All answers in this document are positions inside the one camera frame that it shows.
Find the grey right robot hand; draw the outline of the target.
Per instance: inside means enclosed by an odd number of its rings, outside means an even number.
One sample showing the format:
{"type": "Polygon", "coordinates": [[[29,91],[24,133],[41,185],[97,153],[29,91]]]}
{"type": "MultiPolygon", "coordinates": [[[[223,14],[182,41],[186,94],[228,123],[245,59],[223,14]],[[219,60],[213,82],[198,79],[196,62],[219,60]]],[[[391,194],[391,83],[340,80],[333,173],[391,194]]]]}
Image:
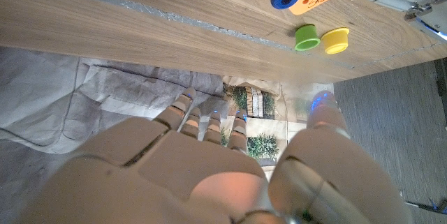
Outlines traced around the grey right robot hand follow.
{"type": "Polygon", "coordinates": [[[217,114],[203,137],[194,89],[153,120],[133,117],[87,140],[47,180],[19,223],[411,223],[388,173],[318,92],[306,128],[267,177],[239,111],[227,145],[217,114]]]}

